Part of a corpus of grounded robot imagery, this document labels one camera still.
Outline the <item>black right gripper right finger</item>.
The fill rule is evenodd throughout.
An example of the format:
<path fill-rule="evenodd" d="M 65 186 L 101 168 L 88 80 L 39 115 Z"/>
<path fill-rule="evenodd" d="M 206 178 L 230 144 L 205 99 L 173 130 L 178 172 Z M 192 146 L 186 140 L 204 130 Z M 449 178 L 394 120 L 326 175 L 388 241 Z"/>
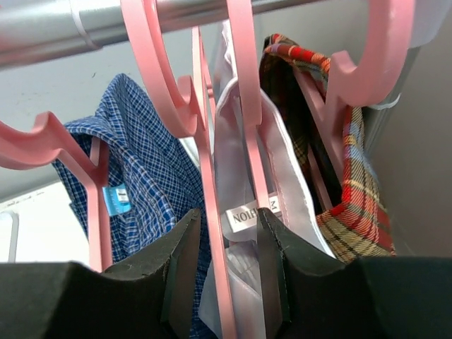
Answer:
<path fill-rule="evenodd" d="M 349 264 L 258 210 L 268 338 L 450 338 L 451 260 L 378 257 Z"/>

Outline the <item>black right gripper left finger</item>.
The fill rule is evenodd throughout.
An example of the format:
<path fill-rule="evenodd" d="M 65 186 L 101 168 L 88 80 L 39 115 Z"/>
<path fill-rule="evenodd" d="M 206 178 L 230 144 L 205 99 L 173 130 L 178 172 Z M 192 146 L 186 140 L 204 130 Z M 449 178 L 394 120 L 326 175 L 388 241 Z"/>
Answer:
<path fill-rule="evenodd" d="M 188 338 L 201 213 L 102 273 L 82 264 L 1 265 L 2 338 Z"/>

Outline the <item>pink hanger holding white shirt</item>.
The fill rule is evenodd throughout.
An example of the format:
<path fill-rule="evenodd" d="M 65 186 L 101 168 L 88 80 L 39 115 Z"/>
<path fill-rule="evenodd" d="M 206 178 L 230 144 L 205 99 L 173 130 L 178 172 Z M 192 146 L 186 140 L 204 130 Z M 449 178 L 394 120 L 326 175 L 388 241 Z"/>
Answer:
<path fill-rule="evenodd" d="M 220 325 L 224 338 L 236 338 L 225 246 L 218 211 L 208 114 L 215 99 L 201 31 L 193 27 L 193 73 L 175 79 L 160 29 L 156 1 L 122 1 L 121 11 L 132 50 L 148 94 L 167 130 L 177 138 L 192 137 L 198 150 L 206 219 L 213 260 Z"/>

